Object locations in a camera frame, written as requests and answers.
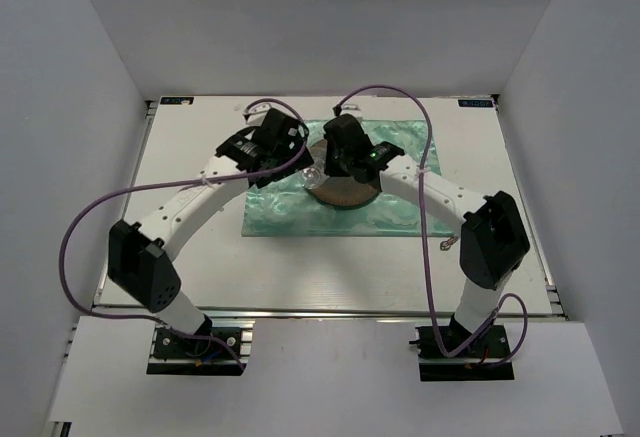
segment cable tie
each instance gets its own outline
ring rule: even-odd
[[[420,167],[416,167],[416,179],[420,177],[420,174],[427,174],[431,172],[431,167],[429,167],[428,165],[424,168],[421,169]]]
[[[202,185],[206,185],[207,187],[209,187],[210,189],[213,189],[213,190],[216,189],[213,186],[213,184],[211,182],[209,182],[209,179],[207,178],[207,174],[202,174],[202,178],[200,180],[202,181]]]

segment white panel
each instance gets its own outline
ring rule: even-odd
[[[189,178],[215,148],[243,127],[239,110],[250,97],[196,97],[193,105],[160,106],[137,183]],[[326,119],[337,97],[285,98],[304,118]],[[357,100],[367,119],[422,119],[407,99]],[[424,99],[434,125],[443,175],[461,186],[493,195],[504,190],[522,209],[511,164],[494,109],[461,108],[455,99]],[[139,193],[127,219],[135,221],[166,203],[175,191]],[[418,237],[242,237],[244,198],[216,214],[184,247],[176,260],[182,289],[199,306],[425,311],[424,271]],[[437,310],[456,309],[465,276],[459,245],[439,250],[430,239]],[[535,250],[507,285],[531,312],[551,312],[543,271]],[[103,304],[134,303],[111,281]],[[520,312],[517,303],[506,312]]]
[[[161,94],[499,92],[550,0],[92,0]]]
[[[39,435],[77,313],[60,239],[91,200],[131,178],[144,103],[89,0],[0,0],[3,435]],[[122,202],[87,219],[69,276],[91,302]]]
[[[146,375],[152,329],[83,318],[52,419],[72,437],[620,432],[582,324],[533,324],[515,381],[456,383],[419,381],[409,323],[258,321],[242,377]]]
[[[562,303],[625,435],[640,435],[640,0],[553,0],[505,89],[504,131]]]

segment white enclosure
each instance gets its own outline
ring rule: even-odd
[[[513,382],[453,384],[418,381],[416,356],[406,345],[415,329],[408,323],[259,321],[254,363],[241,379],[221,377],[215,385],[140,372],[137,363],[149,351],[152,329],[145,322],[80,320],[78,346],[52,409],[55,420],[73,421],[71,437],[133,437],[142,435],[140,429],[159,437],[620,432],[579,323],[534,324],[526,358],[514,362]],[[517,338],[520,325],[510,324],[507,332]],[[116,341],[121,352],[95,368]],[[565,351],[547,358],[547,350],[558,345]],[[126,398],[131,389],[135,399]],[[193,404],[184,405],[190,399]]]
[[[597,356],[622,430],[640,435],[640,0],[0,3],[3,435],[39,436],[47,420],[78,319],[59,289],[58,245],[84,205],[130,183],[143,99],[337,95],[376,82],[421,96],[501,94],[525,204],[568,315],[584,323],[554,332],[575,327],[574,340],[564,339],[575,362],[606,393]],[[73,240],[70,280],[84,304],[122,210],[122,201],[98,210]],[[97,325],[88,320],[85,330]],[[544,333],[534,331],[531,345],[563,341]],[[575,370],[548,363],[558,375],[563,366],[565,375]],[[66,395],[88,395],[73,390]],[[583,402],[585,387],[563,391]],[[606,424],[615,423],[609,410]]]

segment label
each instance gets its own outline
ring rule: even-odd
[[[193,97],[162,97],[160,105],[192,105]]]
[[[493,107],[493,102],[486,99],[458,99],[460,107]]]

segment white platform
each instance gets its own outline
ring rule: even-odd
[[[220,142],[242,128],[241,110],[251,97],[196,97],[193,105],[158,108],[137,184],[195,177]],[[306,119],[331,118],[338,97],[285,97]],[[360,97],[365,119],[422,116],[411,101]],[[456,99],[422,99],[429,111],[442,174],[461,186],[494,194],[504,190],[522,203],[495,110],[458,106]],[[162,205],[172,190],[131,198],[126,219],[135,221]],[[412,237],[241,237],[244,199],[230,203],[192,238],[176,260],[183,290],[199,306],[427,310],[420,239]],[[459,246],[441,252],[431,238],[437,310],[453,312],[465,277]],[[549,314],[543,269],[532,251],[507,285],[529,311]],[[107,280],[100,303],[135,304]],[[505,312],[519,313],[509,302]]]
[[[507,325],[510,341],[519,324]],[[241,377],[146,375],[153,325],[83,317],[50,419],[70,437],[584,437],[620,423],[583,324],[533,324],[506,382],[419,381],[410,323],[262,320]]]

